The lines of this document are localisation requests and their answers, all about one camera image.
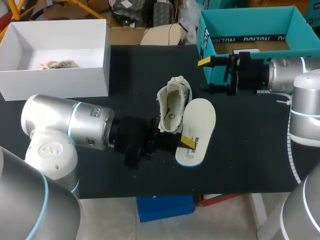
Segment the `shoe insole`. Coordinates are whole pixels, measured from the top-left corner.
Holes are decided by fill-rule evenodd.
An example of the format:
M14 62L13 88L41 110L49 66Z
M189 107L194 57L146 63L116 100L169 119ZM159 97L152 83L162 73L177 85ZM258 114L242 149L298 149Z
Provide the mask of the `shoe insole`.
M181 97L179 91L169 92L167 97L167 113L164 117L163 124L168 130L176 130L180 124L179 115L181 114L181 108L184 106L181 104Z
M189 102L183 114L182 134L195 142L195 149L176 149L175 159L180 165L195 167L202 163L215 125L216 111L211 102L203 98Z

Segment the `teal box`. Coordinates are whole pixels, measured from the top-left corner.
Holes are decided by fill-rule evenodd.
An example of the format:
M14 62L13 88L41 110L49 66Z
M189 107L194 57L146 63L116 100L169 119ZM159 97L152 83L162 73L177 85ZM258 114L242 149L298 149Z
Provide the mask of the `teal box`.
M320 0L310 0L304 13L306 22L312 27L320 26Z
M207 9L230 9L237 7L236 0L196 0L198 4L203 5L204 10Z
M255 41L283 41L290 50L252 52L251 58L290 58L320 56L320 40L295 6L253 7L203 10L200 14L196 46L201 59L217 54L213 42L241 43ZM204 67L210 84L228 86L224 82L225 66Z

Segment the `white box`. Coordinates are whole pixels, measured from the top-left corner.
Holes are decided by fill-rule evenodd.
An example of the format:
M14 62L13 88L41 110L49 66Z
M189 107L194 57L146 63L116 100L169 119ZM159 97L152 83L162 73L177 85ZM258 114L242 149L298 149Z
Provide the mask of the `white box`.
M104 19L12 22L0 44L0 93L6 101L108 96L109 31ZM40 69L63 60L80 68Z

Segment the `plastic bag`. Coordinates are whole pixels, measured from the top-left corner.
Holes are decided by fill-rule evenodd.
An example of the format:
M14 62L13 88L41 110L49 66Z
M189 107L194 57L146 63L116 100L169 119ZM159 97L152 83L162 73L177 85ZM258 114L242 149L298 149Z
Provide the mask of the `plastic bag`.
M204 9L196 0L183 0L183 5L178 7L178 22L186 30L184 42L186 44L197 43L197 28L199 25L200 12Z

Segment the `white cable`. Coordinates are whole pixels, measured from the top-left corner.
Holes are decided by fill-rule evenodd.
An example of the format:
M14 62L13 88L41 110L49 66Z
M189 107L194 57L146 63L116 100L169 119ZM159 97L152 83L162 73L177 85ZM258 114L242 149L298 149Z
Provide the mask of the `white cable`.
M288 101L286 102L287 105L290 105L290 111L289 111L289 120L288 120L288 128L287 128L287 132L286 132L286 150L288 153L288 158L289 158L289 164L292 170L292 173L294 175L295 180L297 181L297 183L301 183L300 177L298 176L295 164L294 164L294 159L293 159L293 155L292 155L292 151L291 151L291 138L290 138L290 118L291 118L291 95L287 94L287 93L273 93L270 92L269 90L258 90L257 91L258 94L278 94L278 95L282 95L288 98Z

